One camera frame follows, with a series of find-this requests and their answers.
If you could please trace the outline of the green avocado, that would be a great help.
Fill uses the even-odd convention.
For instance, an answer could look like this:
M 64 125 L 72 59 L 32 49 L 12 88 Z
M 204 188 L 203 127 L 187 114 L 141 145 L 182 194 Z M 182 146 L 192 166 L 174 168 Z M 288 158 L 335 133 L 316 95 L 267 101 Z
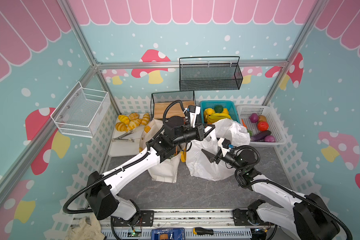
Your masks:
M 222 113 L 224 111 L 224 107 L 222 105 L 216 105 L 214 107 L 215 113 Z

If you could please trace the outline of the striped bread roll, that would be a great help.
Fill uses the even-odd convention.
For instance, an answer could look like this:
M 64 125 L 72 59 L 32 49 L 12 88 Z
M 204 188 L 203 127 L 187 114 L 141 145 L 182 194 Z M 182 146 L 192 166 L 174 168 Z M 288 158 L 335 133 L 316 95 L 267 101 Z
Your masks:
M 125 124 L 125 125 L 129 125 L 129 124 L 130 124 L 130 119 L 129 119 L 128 116 L 119 115 L 119 116 L 118 116 L 118 120 L 119 120 L 121 123 Z

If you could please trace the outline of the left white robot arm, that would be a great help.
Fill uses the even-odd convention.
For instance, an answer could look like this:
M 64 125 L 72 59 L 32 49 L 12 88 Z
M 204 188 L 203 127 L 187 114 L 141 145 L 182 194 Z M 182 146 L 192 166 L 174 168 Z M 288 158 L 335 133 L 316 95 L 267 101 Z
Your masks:
M 176 100 L 163 113 L 162 127 L 145 143 L 136 156 L 111 171 L 90 174 L 87 185 L 71 196 L 63 205 L 69 215 L 93 213 L 97 220 L 120 218 L 130 226 L 142 217 L 132 200 L 118 196 L 119 191 L 146 170 L 174 155 L 182 144 L 203 141 L 215 129 L 214 125 L 198 124 L 201 108 Z

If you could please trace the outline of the white canvas tote bag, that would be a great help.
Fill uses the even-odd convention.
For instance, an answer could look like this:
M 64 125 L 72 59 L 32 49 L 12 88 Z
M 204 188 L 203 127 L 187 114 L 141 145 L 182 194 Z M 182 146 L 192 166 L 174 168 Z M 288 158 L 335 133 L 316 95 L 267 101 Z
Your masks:
M 139 152 L 142 152 L 146 147 L 146 142 L 149 141 L 163 126 L 163 122 L 153 119 L 143 127 L 141 140 L 139 143 Z M 180 147 L 177 147 L 175 154 L 168 159 L 148 169 L 153 181 L 173 183 L 177 182 L 178 167 L 181 161 Z

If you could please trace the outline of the blue electronics box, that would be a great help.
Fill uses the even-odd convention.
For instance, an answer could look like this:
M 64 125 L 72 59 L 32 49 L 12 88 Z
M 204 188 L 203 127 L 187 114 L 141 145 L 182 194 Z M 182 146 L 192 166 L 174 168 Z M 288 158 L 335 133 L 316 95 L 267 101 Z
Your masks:
M 184 228 L 155 229 L 151 232 L 151 240 L 185 240 Z

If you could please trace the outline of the beige cloth rag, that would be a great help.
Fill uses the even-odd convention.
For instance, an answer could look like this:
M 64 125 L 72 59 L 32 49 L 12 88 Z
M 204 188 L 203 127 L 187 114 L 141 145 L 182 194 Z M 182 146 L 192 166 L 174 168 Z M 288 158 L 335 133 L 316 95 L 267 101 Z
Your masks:
M 71 228 L 65 240 L 105 240 L 106 236 L 102 233 L 101 224 L 93 213 L 89 220 L 90 224 L 87 223 L 87 217 L 81 218 L 79 226 Z

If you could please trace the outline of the red tomato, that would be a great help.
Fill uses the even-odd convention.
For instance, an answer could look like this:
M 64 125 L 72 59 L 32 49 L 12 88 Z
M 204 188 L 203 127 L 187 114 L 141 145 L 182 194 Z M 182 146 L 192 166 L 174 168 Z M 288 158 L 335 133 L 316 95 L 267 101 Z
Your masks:
M 269 129 L 269 124 L 267 122 L 258 122 L 257 128 L 259 131 L 267 131 Z

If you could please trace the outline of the teal plastic fruit basket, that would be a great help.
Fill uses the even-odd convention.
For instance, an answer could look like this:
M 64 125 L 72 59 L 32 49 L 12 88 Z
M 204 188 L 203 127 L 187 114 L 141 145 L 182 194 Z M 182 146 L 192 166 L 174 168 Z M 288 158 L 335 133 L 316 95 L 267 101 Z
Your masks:
M 202 123 L 213 124 L 219 120 L 231 119 L 240 122 L 236 107 L 232 101 L 201 101 Z

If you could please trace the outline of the yellow banana bunch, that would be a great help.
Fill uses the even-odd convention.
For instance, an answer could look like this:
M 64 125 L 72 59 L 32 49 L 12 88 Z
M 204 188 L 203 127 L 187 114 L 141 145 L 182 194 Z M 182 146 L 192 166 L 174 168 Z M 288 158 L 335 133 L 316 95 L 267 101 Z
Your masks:
M 214 123 L 218 122 L 219 120 L 223 120 L 223 119 L 231 120 L 232 118 L 229 114 L 226 114 L 226 113 L 214 113 L 207 117 L 207 123 L 214 124 Z

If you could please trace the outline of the black mesh wall basket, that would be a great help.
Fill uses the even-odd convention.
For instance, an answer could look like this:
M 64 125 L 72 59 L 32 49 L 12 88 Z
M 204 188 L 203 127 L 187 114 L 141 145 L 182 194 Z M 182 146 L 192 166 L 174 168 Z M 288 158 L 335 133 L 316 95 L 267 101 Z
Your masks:
M 180 91 L 239 90 L 243 75 L 240 57 L 183 57 L 179 58 Z

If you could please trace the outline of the yellow lemon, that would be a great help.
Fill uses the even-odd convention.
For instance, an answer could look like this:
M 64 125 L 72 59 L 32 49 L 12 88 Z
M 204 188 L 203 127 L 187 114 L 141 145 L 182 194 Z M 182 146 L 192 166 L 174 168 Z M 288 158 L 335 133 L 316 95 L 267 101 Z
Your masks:
M 212 115 L 212 114 L 214 114 L 215 113 L 215 110 L 214 109 L 212 109 L 212 108 L 207 108 L 207 109 L 205 109 L 205 114 L 206 115 Z

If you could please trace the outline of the white plastic vegetable basket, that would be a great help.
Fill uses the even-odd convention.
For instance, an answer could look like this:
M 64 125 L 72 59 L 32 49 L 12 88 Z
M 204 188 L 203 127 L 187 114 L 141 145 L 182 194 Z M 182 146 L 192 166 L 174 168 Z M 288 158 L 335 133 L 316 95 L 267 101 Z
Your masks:
M 240 123 L 250 133 L 253 147 L 274 147 L 287 142 L 276 112 L 267 106 L 237 106 Z

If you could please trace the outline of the brown potato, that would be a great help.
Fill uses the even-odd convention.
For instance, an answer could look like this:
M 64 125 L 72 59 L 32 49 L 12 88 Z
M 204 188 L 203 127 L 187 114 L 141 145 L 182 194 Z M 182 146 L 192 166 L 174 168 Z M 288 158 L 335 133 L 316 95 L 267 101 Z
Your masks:
M 267 118 L 265 116 L 263 116 L 263 115 L 260 115 L 259 116 L 259 122 L 261 122 L 261 121 L 266 122 Z

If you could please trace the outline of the white plastic grocery bag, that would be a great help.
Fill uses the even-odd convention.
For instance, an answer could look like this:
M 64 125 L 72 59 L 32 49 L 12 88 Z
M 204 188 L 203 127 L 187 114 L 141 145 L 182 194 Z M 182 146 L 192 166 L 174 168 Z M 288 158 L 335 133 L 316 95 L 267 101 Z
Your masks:
M 215 156 L 219 150 L 219 138 L 231 141 L 235 147 L 249 145 L 250 134 L 246 127 L 230 119 L 219 120 L 214 126 L 215 129 L 203 141 L 192 141 L 191 150 L 187 153 L 186 165 L 193 177 L 221 181 L 232 176 L 235 169 L 227 168 L 223 161 L 219 164 L 211 163 L 202 150 Z

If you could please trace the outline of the metal tongs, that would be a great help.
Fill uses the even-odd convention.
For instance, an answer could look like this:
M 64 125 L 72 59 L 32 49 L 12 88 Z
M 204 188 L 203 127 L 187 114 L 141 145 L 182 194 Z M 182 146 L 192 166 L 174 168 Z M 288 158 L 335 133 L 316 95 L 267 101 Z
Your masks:
M 112 142 L 115 142 L 115 141 L 123 141 L 123 142 L 132 142 L 134 143 L 135 140 L 134 139 L 131 139 L 131 138 L 126 138 L 127 136 L 133 134 L 134 132 L 133 131 L 128 131 L 126 132 L 125 134 L 122 134 L 118 137 L 115 137 L 115 138 L 112 138 Z

